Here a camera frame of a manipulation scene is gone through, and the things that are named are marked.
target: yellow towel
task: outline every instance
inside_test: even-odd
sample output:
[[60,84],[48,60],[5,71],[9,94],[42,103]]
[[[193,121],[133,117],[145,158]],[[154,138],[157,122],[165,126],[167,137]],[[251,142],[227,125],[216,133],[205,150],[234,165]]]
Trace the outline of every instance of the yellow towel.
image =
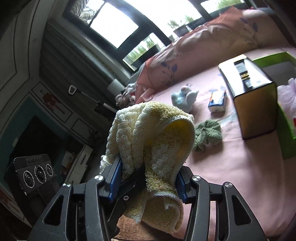
[[123,180],[145,165],[147,184],[145,190],[128,200],[125,216],[167,233],[179,230],[183,205],[175,179],[193,142],[193,116],[175,106],[146,102],[117,112],[101,170],[120,153]]

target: green box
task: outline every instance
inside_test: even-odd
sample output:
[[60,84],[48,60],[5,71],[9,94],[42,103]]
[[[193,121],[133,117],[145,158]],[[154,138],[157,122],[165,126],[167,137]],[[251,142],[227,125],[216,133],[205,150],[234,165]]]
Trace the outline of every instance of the green box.
[[[278,85],[288,85],[290,78],[296,78],[296,59],[288,52],[277,53],[253,60]],[[279,137],[283,159],[296,156],[296,130],[292,120],[286,118],[278,108],[276,131]]]

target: pink bedsheet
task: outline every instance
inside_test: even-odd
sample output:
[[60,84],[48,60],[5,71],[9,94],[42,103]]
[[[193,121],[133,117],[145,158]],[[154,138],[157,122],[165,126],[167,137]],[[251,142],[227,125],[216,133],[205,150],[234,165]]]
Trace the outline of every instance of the pink bedsheet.
[[[254,50],[246,55],[255,59],[283,51],[296,56],[294,48]],[[269,237],[280,235],[296,212],[296,157],[283,160],[276,131],[244,141],[229,96],[224,115],[210,113],[207,106],[211,92],[227,89],[217,67],[156,93],[152,100],[171,104],[171,94],[185,84],[199,90],[191,112],[195,124],[213,118],[219,120],[223,133],[221,144],[208,147],[203,153],[192,152],[185,165],[208,182],[232,182],[254,212],[265,234]],[[173,236],[184,237],[190,207],[189,204],[184,205],[182,227]],[[209,241],[214,240],[214,236],[215,203],[211,202]]]

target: small blue plush toy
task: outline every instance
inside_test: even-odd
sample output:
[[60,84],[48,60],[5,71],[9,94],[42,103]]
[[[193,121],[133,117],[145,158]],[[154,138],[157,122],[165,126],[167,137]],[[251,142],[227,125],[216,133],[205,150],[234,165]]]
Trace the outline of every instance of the small blue plush toy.
[[172,103],[184,112],[189,113],[197,94],[198,91],[191,91],[188,85],[182,86],[179,92],[172,94]]

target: bed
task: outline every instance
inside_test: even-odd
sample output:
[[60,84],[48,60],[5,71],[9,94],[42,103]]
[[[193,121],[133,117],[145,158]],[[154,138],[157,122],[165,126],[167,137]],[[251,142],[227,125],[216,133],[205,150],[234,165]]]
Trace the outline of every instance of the bed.
[[[225,113],[211,114],[207,106],[213,91],[227,90],[219,63],[243,53],[256,59],[284,51],[296,57],[296,49],[266,13],[230,8],[149,59],[136,83],[137,103],[171,104],[171,94],[186,84],[199,90],[191,111],[195,124],[218,120],[223,142],[203,153],[192,152],[184,165],[208,182],[232,182],[268,237],[282,234],[296,213],[296,157],[283,160],[276,131],[244,141],[229,96]],[[184,237],[190,208],[184,205],[184,220],[174,237]],[[209,240],[214,236],[211,202]]]

